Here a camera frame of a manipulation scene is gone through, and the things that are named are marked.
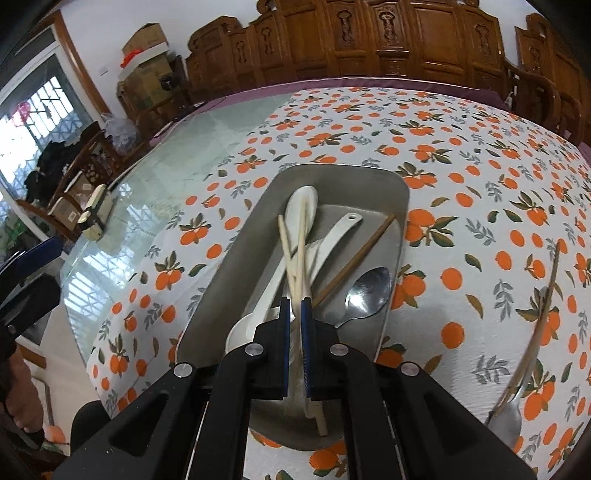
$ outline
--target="person's leg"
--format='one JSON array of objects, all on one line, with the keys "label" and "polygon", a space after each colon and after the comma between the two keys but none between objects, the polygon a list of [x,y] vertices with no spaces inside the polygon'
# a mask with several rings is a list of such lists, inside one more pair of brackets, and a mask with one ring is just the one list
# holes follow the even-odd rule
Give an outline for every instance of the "person's leg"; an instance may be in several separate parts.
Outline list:
[{"label": "person's leg", "polygon": [[87,403],[78,410],[72,422],[72,432],[70,434],[70,450],[72,453],[107,425],[109,420],[109,415],[99,400]]}]

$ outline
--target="white chopstick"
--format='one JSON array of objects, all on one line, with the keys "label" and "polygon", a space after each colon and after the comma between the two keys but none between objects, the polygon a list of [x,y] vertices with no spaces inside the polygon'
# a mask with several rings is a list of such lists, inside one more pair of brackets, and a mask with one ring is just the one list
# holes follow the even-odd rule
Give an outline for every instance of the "white chopstick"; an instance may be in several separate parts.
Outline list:
[{"label": "white chopstick", "polygon": [[298,229],[298,244],[297,244],[297,266],[295,269],[295,296],[292,301],[297,305],[294,309],[296,316],[301,315],[301,301],[304,293],[304,276],[306,275],[306,199],[302,200],[300,206],[300,226]]},{"label": "white chopstick", "polygon": [[285,274],[287,276],[287,285],[290,289],[290,297],[293,298],[296,293],[296,285],[293,266],[291,265],[291,248],[290,241],[287,238],[287,232],[285,230],[285,221],[283,215],[277,217],[277,225],[279,227],[279,238],[281,239],[281,247],[283,249],[283,261],[285,262]]}]

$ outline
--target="plastic bag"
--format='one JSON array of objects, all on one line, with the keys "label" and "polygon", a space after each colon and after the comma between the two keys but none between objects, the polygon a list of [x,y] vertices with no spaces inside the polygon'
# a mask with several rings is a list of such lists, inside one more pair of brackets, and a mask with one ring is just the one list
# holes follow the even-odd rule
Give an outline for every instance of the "plastic bag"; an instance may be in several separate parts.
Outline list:
[{"label": "plastic bag", "polygon": [[105,136],[111,137],[111,143],[119,155],[127,155],[136,146],[139,132],[129,118],[117,118],[109,113],[103,113],[105,121]]}]

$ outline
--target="chopstick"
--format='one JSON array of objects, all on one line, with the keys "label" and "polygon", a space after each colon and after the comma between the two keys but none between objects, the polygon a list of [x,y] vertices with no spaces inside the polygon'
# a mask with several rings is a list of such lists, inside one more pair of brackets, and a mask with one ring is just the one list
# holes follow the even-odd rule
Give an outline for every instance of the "chopstick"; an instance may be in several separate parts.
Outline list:
[{"label": "chopstick", "polygon": [[295,297],[292,301],[296,302],[297,311],[294,309],[294,314],[300,315],[300,304],[304,294],[304,282],[306,275],[306,199],[302,200],[300,208],[300,227],[298,229],[298,244],[297,244],[297,267],[295,269]]},{"label": "chopstick", "polygon": [[290,296],[293,298],[296,293],[296,285],[293,266],[291,265],[291,251],[290,242],[287,238],[287,232],[285,230],[285,221],[283,215],[277,217],[277,225],[279,227],[279,238],[281,239],[281,247],[283,249],[283,261],[285,262],[285,274],[287,276],[287,285],[290,289]]},{"label": "chopstick", "polygon": [[556,245],[556,250],[554,250],[554,262],[552,264],[552,273],[550,274],[550,281],[548,282],[548,288],[546,290],[546,295],[544,296],[544,302],[542,304],[542,309],[540,311],[540,316],[538,317],[538,321],[535,324],[534,333],[531,336],[531,340],[519,362],[519,365],[515,369],[515,374],[507,385],[505,389],[505,394],[501,398],[498,405],[495,407],[495,410],[502,407],[505,403],[507,403],[510,399],[510,396],[515,393],[522,382],[527,381],[524,378],[525,375],[531,371],[532,362],[535,361],[534,358],[537,357],[538,351],[540,349],[540,342],[542,339],[542,334],[544,333],[544,327],[546,326],[546,322],[548,320],[548,314],[550,312],[550,306],[552,304],[552,294],[554,293],[554,286],[556,284],[556,274],[558,271],[558,258],[560,256],[560,250],[558,245]]},{"label": "chopstick", "polygon": [[365,242],[359,251],[353,256],[351,260],[341,269],[339,273],[335,275],[335,277],[330,280],[329,284],[324,287],[324,289],[317,295],[317,297],[312,301],[312,308],[317,307],[326,297],[328,297],[333,290],[339,286],[339,284],[349,275],[353,269],[355,269],[361,261],[366,257],[369,251],[378,243],[380,237],[384,234],[386,229],[390,226],[390,223],[394,221],[396,215],[392,214],[389,215],[382,225],[374,232],[374,234],[369,237],[369,240]]}]

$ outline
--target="glass table top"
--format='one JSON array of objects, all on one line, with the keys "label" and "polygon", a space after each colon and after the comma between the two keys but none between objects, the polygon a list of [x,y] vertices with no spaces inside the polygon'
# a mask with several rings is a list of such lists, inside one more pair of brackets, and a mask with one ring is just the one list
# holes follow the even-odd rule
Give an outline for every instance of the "glass table top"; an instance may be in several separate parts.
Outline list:
[{"label": "glass table top", "polygon": [[108,308],[183,200],[290,96],[251,100],[186,118],[113,191],[115,205],[103,237],[94,242],[81,236],[61,270],[62,299],[84,362]]}]

